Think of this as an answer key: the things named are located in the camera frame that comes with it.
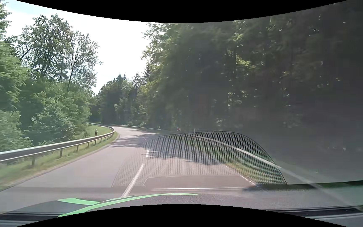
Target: grassy roadside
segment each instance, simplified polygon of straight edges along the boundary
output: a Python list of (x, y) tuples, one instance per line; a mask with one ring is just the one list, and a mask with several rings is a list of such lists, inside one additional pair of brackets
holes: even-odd
[(251, 178), (256, 184), (275, 183), (276, 173), (269, 166), (255, 166), (256, 163), (251, 156), (236, 151), (233, 148), (224, 145), (216, 145), (212, 142), (196, 139), (192, 136), (172, 136), (180, 142), (186, 143), (198, 150), (210, 155), (214, 159), (220, 161), (226, 166), (236, 170), (242, 176)]
[[(105, 134), (105, 130), (110, 132), (111, 130), (108, 128), (103, 128), (99, 126), (89, 126), (89, 129), (91, 133), (93, 133), (94, 136), (94, 129), (97, 128), (99, 131), (99, 134)], [(10, 185), (16, 181), (23, 180), (25, 178), (29, 178), (33, 175), (39, 174), (43, 171), (49, 170), (51, 168), (54, 168), (56, 166), (65, 164), (67, 162), (72, 161), (73, 159), (80, 157), (82, 155), (85, 155), (89, 152), (95, 151), (105, 145), (107, 145), (110, 142), (113, 142), (117, 138), (118, 134), (115, 132), (114, 135), (107, 139), (100, 142), (98, 140), (95, 144), (95, 142), (88, 144), (82, 144), (79, 146), (78, 152), (76, 152), (76, 146), (69, 147), (63, 149), (63, 156), (60, 158), (59, 153), (60, 150), (49, 152), (47, 155), (39, 156), (36, 158), (35, 166), (31, 168), (31, 161), (30, 160), (24, 160), (12, 165), (7, 165), (6, 163), (0, 164), (0, 188), (4, 188), (7, 185)]]

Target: sky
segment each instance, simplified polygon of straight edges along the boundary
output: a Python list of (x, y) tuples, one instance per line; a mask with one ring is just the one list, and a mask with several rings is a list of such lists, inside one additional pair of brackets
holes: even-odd
[(41, 7), (15, 0), (6, 0), (5, 9), (11, 14), (6, 20), (11, 21), (7, 28), (7, 36), (16, 36), (22, 32), (25, 25), (32, 25), (33, 18), (43, 14), (48, 18), (53, 14), (68, 21), (73, 30), (89, 33), (90, 38), (96, 41), (100, 48), (98, 58), (102, 65), (96, 65), (96, 87), (100, 88), (108, 81), (117, 77), (119, 73), (131, 79), (138, 71), (145, 68), (145, 60), (141, 60), (142, 52), (149, 44), (143, 38), (143, 32), (148, 29), (146, 22), (125, 21), (111, 18), (94, 17), (78, 13), (71, 13), (52, 8)]

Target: road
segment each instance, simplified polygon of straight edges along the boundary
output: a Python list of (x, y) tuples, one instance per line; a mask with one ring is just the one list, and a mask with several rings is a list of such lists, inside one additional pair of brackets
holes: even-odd
[(140, 193), (136, 188), (146, 186), (177, 190), (227, 187), (227, 184), (247, 181), (239, 173), (191, 147), (179, 144), (177, 149), (150, 151), (144, 145), (157, 134), (123, 127), (114, 129), (120, 135), (117, 142), (1, 191), (0, 214), (63, 198), (134, 195)]

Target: metal guardrail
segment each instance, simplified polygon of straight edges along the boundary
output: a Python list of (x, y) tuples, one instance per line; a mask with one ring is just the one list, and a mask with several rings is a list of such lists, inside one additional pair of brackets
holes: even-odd
[(12, 151), (0, 152), (0, 163), (11, 161), (11, 160), (17, 160), (17, 159), (20, 159), (23, 157), (32, 157), (31, 167), (34, 167), (36, 158), (40, 154), (60, 150), (60, 157), (62, 157), (64, 148), (76, 146), (77, 149), (75, 152), (78, 152), (79, 145), (87, 143), (88, 144), (87, 147), (89, 147), (90, 142), (95, 142), (95, 144), (96, 144), (96, 141), (100, 140), (100, 142), (101, 142), (102, 139), (106, 140), (114, 135), (115, 131), (114, 131), (113, 127), (101, 125), (101, 124), (94, 124), (94, 123), (88, 123), (88, 124), (109, 128), (112, 131), (109, 133), (103, 134), (103, 135), (89, 137), (89, 138), (85, 138), (85, 139), (78, 139), (78, 140), (67, 141), (67, 142), (62, 142), (62, 143), (53, 143), (53, 144), (42, 145), (42, 146), (37, 146), (37, 147), (28, 147), (28, 148), (22, 148), (22, 149), (17, 149), (17, 150), (12, 150)]

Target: green stripe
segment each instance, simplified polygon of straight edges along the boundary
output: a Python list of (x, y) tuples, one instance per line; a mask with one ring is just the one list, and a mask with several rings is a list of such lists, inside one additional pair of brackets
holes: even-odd
[(154, 195), (143, 195), (143, 196), (137, 196), (137, 197), (132, 197), (132, 198), (126, 198), (126, 199), (119, 199), (119, 200), (115, 200), (115, 201), (111, 201), (111, 202), (106, 202), (106, 203), (101, 203), (101, 204), (96, 204), (96, 205), (92, 205), (92, 206), (88, 206), (70, 213), (66, 213), (66, 214), (62, 214), (58, 217), (63, 217), (63, 216), (68, 216), (68, 215), (72, 215), (72, 214), (79, 214), (79, 213), (85, 213), (89, 210), (93, 210), (96, 208), (100, 208), (100, 207), (104, 207), (104, 206), (109, 206), (109, 205), (113, 205), (113, 204), (117, 204), (117, 203), (122, 203), (122, 202), (128, 202), (128, 201), (132, 201), (132, 200), (136, 200), (136, 199), (143, 199), (143, 198), (149, 198), (149, 197), (154, 197), (154, 196), (160, 196), (160, 195), (199, 195), (199, 194), (191, 194), (191, 193), (164, 193), (164, 194), (154, 194)]
[(97, 201), (89, 201), (89, 200), (83, 200), (83, 199), (77, 199), (77, 198), (58, 199), (58, 201), (65, 202), (65, 203), (81, 204), (81, 205), (95, 205), (95, 204), (100, 203)]
[(103, 202), (107, 202), (107, 201), (112, 201), (112, 200), (116, 200), (116, 199), (125, 199), (128, 197), (134, 197), (135, 195), (129, 195), (129, 196), (125, 196), (125, 197), (118, 197), (118, 198), (114, 198), (114, 199), (108, 199), (108, 200), (104, 200)]

